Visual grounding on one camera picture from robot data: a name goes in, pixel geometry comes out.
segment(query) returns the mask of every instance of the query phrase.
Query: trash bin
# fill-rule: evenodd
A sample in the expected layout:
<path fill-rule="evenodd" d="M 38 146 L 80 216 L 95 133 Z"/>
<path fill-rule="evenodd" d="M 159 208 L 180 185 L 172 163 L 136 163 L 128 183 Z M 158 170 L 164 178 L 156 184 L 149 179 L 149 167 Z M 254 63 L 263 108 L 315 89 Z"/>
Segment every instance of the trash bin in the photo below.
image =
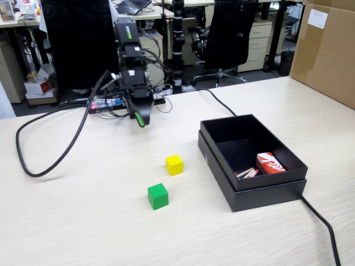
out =
<path fill-rule="evenodd" d="M 281 63 L 278 71 L 281 76 L 288 76 L 290 74 L 294 55 L 295 51 L 284 51 L 281 53 Z"/>

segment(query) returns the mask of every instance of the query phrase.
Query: black box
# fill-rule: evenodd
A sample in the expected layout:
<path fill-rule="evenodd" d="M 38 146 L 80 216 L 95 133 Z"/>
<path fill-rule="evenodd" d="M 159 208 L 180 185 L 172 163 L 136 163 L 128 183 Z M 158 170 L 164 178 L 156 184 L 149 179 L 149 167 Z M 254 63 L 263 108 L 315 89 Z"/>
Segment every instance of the black box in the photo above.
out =
<path fill-rule="evenodd" d="M 199 148 L 234 212 L 300 199 L 308 167 L 253 115 L 201 122 Z M 271 152 L 286 172 L 239 180 L 256 166 L 257 154 Z"/>

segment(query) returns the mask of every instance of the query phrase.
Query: white box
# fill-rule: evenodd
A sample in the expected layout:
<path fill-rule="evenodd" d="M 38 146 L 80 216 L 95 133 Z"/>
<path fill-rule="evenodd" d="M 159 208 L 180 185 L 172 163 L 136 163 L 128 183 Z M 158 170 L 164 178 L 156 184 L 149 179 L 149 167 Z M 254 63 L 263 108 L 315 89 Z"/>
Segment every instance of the white box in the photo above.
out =
<path fill-rule="evenodd" d="M 54 88 L 43 95 L 26 93 L 27 99 L 42 99 L 42 98 L 53 98 L 57 94 L 58 88 Z"/>
<path fill-rule="evenodd" d="M 54 74 L 54 69 L 51 64 L 43 64 L 37 74 L 38 78 L 49 80 L 49 77 Z"/>
<path fill-rule="evenodd" d="M 46 80 L 29 80 L 24 83 L 24 86 L 29 94 L 43 95 L 49 91 L 49 83 Z"/>

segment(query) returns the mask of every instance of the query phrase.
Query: chair armrest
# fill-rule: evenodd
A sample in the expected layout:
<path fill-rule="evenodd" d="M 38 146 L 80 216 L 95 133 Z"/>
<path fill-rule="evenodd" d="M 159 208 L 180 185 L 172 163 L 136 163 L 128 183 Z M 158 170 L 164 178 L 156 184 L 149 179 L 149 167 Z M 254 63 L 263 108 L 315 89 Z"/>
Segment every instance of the chair armrest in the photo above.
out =
<path fill-rule="evenodd" d="M 196 32 L 200 38 L 200 40 L 203 40 L 205 38 L 205 34 L 199 29 L 199 28 L 196 28 L 196 27 L 190 27 L 190 28 L 187 28 L 188 31 L 190 33 L 192 32 Z"/>

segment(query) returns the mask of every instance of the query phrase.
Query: power cord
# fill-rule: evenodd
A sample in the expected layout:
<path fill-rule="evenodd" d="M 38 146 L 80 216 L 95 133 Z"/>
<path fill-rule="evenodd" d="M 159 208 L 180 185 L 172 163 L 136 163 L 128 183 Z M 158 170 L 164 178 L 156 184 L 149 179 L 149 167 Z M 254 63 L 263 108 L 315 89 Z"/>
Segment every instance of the power cord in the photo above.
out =
<path fill-rule="evenodd" d="M 337 248 L 337 242 L 335 240 L 335 235 L 332 226 L 325 220 L 313 207 L 312 205 L 301 195 L 301 200 L 305 203 L 305 205 L 317 216 L 319 220 L 321 220 L 326 227 L 329 230 L 329 234 L 331 236 L 331 242 L 332 242 L 332 248 L 333 248 L 333 254 L 334 254 L 334 260 L 335 260 L 335 265 L 336 266 L 341 266 L 340 264 L 340 258 L 338 254 L 338 248 Z"/>
<path fill-rule="evenodd" d="M 80 126 L 77 130 L 77 133 L 75 134 L 75 136 L 73 137 L 73 140 L 71 141 L 71 143 L 69 144 L 69 146 L 67 147 L 67 149 L 63 152 L 63 154 L 60 156 L 59 159 L 56 160 L 56 162 L 54 164 L 52 164 L 48 169 L 44 170 L 43 172 L 41 173 L 31 173 L 28 169 L 27 169 L 27 166 L 24 162 L 24 159 L 23 159 L 23 156 L 22 156 L 22 153 L 21 153 L 21 148 L 20 148 L 20 142 L 19 142 L 19 137 L 20 137 L 20 133 L 21 131 L 26 127 L 28 126 L 29 124 L 33 123 L 33 122 L 36 122 L 37 120 L 39 119 L 42 119 L 48 115 L 51 115 L 51 114 L 55 114 L 56 112 L 59 112 L 61 110 L 64 110 L 64 109 L 68 109 L 68 108 L 72 108 L 74 106 L 76 107 L 83 107 L 84 105 L 71 105 L 71 106 L 66 106 L 64 108 L 60 108 L 60 109 L 57 109 L 57 110 L 54 110 L 52 112 L 49 112 L 47 114 L 44 114 L 44 115 L 41 115 L 31 121 L 28 121 L 27 123 L 25 123 L 24 125 L 22 125 L 16 132 L 16 149 L 17 149 L 17 154 L 18 154 L 18 157 L 20 159 L 20 163 L 21 163 L 21 166 L 22 168 L 24 169 L 25 173 L 28 174 L 29 176 L 31 177 L 41 177 L 41 176 L 44 176 L 46 175 L 47 173 L 51 172 L 51 170 L 53 170 L 65 157 L 66 155 L 69 153 L 69 151 L 72 149 L 73 145 L 75 144 L 77 138 L 79 137 L 80 135 L 80 132 L 82 131 L 83 129 L 83 126 L 85 124 L 85 121 L 88 117 L 88 114 L 89 114 L 89 110 L 90 110 L 90 106 L 94 100 L 94 96 L 99 88 L 99 85 L 103 82 L 103 80 L 105 78 L 107 78 L 108 76 L 110 75 L 110 72 L 107 70 L 103 75 L 102 77 L 98 80 L 98 82 L 95 84 L 95 87 L 93 88 L 93 91 L 89 97 L 89 101 L 88 101 L 88 105 L 86 106 L 86 111 L 84 113 L 84 116 L 83 116 L 83 119 L 82 119 L 82 122 L 80 123 Z"/>
<path fill-rule="evenodd" d="M 196 91 L 199 90 L 205 90 L 208 91 L 221 105 L 223 105 L 225 108 L 228 109 L 229 112 L 231 112 L 233 114 L 233 116 L 237 116 L 227 105 L 225 105 L 220 99 L 218 99 L 216 97 L 216 95 L 210 91 L 209 89 L 196 89 Z M 341 266 L 340 264 L 340 258 L 339 258 L 339 254 L 338 254 L 338 248 L 337 248 L 337 242 L 335 240 L 335 235 L 334 235 L 334 231 L 332 226 L 327 222 L 327 220 L 325 220 L 313 207 L 312 205 L 301 195 L 301 200 L 303 200 L 303 202 L 305 203 L 305 205 L 317 216 L 317 218 L 319 220 L 321 220 L 326 227 L 329 230 L 329 234 L 331 237 L 331 242 L 332 242 L 332 249 L 333 249 L 333 255 L 334 255 L 334 260 L 335 260 L 335 264 L 336 266 Z"/>
<path fill-rule="evenodd" d="M 197 91 L 199 91 L 199 90 L 208 91 L 210 94 L 212 94 L 212 96 L 216 99 L 216 101 L 218 101 L 221 105 L 223 105 L 225 108 L 227 108 L 227 110 L 228 110 L 229 112 L 231 112 L 231 113 L 233 114 L 233 116 L 237 116 L 237 115 L 235 114 L 235 112 L 232 111 L 232 109 L 230 109 L 227 105 L 225 105 L 224 103 L 222 103 L 222 101 L 221 101 L 220 99 L 218 99 L 218 98 L 216 97 L 216 95 L 215 95 L 212 91 L 210 91 L 209 89 L 196 89 L 196 90 L 197 90 Z"/>

